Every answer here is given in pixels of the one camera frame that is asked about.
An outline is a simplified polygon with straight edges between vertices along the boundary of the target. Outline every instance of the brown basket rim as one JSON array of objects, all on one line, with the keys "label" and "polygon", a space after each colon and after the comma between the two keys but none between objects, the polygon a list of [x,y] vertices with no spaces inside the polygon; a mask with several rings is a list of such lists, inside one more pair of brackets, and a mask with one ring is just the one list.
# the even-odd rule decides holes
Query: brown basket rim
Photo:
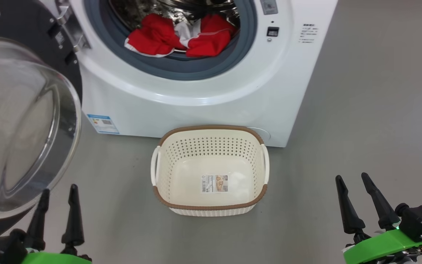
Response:
[{"label": "brown basket rim", "polygon": [[157,189],[157,186],[154,186],[153,189],[154,189],[154,194],[156,194],[156,197],[159,199],[159,201],[162,202],[167,207],[174,208],[174,209],[184,209],[184,210],[215,211],[215,210],[230,210],[230,209],[245,208],[245,207],[249,207],[256,204],[265,195],[266,189],[268,189],[268,184],[264,184],[260,194],[255,199],[251,200],[250,202],[246,202],[243,204],[240,203],[240,204],[222,205],[222,206],[190,206],[190,205],[179,205],[179,204],[169,203],[165,199],[163,199],[162,196],[159,194],[159,189]]},{"label": "brown basket rim", "polygon": [[242,126],[238,126],[238,125],[194,125],[192,127],[187,126],[187,127],[180,127],[180,128],[172,129],[171,131],[167,132],[162,137],[162,139],[160,139],[159,146],[162,146],[162,144],[164,144],[166,139],[168,137],[170,137],[171,135],[175,134],[175,133],[185,132],[185,131],[193,131],[193,130],[210,130],[210,129],[239,130],[239,131],[248,132],[248,133],[252,134],[254,137],[256,137],[256,139],[258,140],[258,142],[260,142],[260,144],[264,144],[260,135],[258,135],[257,132],[249,129],[248,127],[244,127],[244,126],[242,127]]}]

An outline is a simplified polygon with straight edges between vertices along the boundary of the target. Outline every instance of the door hinge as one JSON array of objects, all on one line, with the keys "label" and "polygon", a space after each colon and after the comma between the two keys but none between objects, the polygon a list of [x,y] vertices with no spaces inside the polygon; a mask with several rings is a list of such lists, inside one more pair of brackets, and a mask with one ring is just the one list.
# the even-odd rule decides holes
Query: door hinge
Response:
[{"label": "door hinge", "polygon": [[74,52],[78,52],[82,48],[90,48],[89,42],[84,35],[84,31],[82,31],[81,25],[69,1],[59,0],[57,1],[57,6],[58,10],[60,10],[60,16],[57,18],[57,21],[63,27],[73,44]]}]

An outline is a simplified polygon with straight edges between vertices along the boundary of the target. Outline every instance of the laundry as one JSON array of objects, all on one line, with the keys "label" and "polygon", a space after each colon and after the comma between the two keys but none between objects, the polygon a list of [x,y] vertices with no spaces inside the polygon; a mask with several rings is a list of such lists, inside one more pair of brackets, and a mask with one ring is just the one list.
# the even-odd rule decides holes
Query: laundry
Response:
[{"label": "laundry", "polygon": [[125,47],[148,57],[165,57],[186,50],[187,57],[217,56],[229,44],[236,28],[217,14],[206,15],[193,25],[174,23],[169,18],[149,14],[126,38]]}]

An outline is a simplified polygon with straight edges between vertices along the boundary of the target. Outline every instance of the laundry basket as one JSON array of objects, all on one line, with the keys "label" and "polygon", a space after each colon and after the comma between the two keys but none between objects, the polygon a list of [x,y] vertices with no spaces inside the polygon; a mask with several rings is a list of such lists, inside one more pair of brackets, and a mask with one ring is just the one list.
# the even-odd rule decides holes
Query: laundry basket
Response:
[{"label": "laundry basket", "polygon": [[206,125],[170,131],[151,160],[158,199],[177,214],[243,214],[263,198],[270,174],[268,150],[246,127]]}]

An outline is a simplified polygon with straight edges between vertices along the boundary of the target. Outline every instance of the gray floor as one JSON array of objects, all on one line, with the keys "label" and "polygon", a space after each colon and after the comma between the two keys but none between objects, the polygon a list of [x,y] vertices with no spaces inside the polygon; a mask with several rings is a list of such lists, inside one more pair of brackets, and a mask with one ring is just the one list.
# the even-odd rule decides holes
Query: gray floor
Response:
[{"label": "gray floor", "polygon": [[96,134],[84,120],[52,194],[47,250],[62,249],[76,183],[79,251],[98,264],[342,263],[352,236],[342,229],[337,174],[368,234],[378,219],[361,172],[393,207],[422,204],[422,0],[340,0],[288,147],[270,149],[268,192],[248,214],[183,217],[161,205],[149,180],[157,142]]}]

